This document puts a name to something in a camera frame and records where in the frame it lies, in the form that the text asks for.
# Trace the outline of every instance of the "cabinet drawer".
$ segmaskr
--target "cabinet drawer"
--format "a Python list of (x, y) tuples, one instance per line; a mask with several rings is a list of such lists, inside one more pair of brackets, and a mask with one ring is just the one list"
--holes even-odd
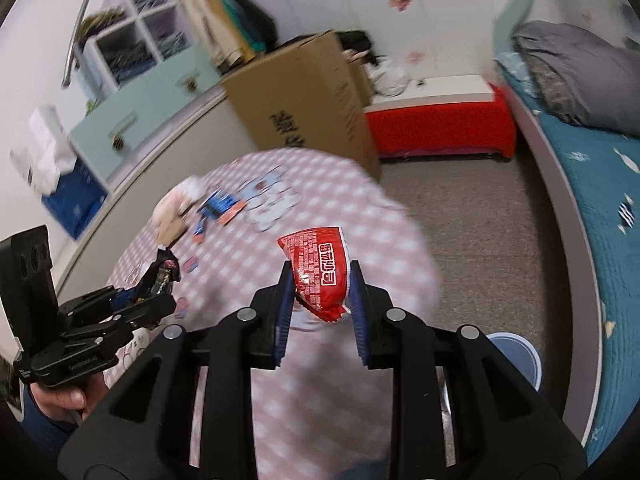
[(127, 84), (69, 133), (93, 173), (106, 181), (111, 173), (167, 118), (156, 103), (146, 76)]
[(152, 88), (167, 119), (218, 84), (220, 73), (210, 60), (206, 51), (196, 44), (146, 74), (147, 80), (153, 81)]

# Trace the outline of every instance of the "black gripper frame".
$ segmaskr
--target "black gripper frame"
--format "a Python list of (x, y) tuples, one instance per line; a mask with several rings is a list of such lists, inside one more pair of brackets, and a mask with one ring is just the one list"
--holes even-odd
[[(216, 326), (166, 327), (63, 447), (68, 480), (256, 480), (251, 368), (275, 369), (293, 308), (291, 264)], [(208, 367), (200, 467), (189, 465), (196, 386)]]
[[(586, 469), (580, 442), (477, 327), (448, 332), (405, 310), (390, 313), (389, 294), (367, 285), (357, 262), (350, 298), (362, 303), (367, 367), (394, 370), (389, 480), (574, 480)], [(436, 367), (451, 406), (449, 467)]]

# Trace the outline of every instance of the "cardboard box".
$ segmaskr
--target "cardboard box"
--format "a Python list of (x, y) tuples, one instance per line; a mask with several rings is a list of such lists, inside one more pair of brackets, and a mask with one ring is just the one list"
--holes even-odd
[(352, 158), (380, 179), (378, 152), (334, 33), (255, 60), (222, 85), (261, 150), (322, 150)]
[(353, 79), (353, 83), (356, 85), (356, 90), (358, 92), (360, 102), (362, 103), (362, 107), (364, 108), (369, 106), (375, 91), (369, 76), (367, 75), (367, 71), (364, 69), (362, 60), (356, 59), (355, 61), (351, 61), (349, 63), (349, 72), (351, 74), (351, 79)]

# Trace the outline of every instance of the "blue bowl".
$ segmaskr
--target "blue bowl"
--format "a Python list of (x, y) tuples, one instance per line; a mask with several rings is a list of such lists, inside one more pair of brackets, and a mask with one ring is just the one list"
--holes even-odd
[(522, 336), (510, 332), (497, 332), (487, 336), (505, 357), (511, 361), (529, 383), (540, 389), (542, 382), (542, 362), (533, 345)]

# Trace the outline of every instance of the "floor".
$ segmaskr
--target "floor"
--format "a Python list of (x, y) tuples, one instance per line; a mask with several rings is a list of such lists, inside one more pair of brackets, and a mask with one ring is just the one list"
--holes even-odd
[(382, 186), (421, 225), (441, 269), (433, 324), (524, 336), (542, 359), (540, 391), (561, 415), (571, 365), (570, 292), (556, 218), (526, 143), (511, 162), (388, 162)]

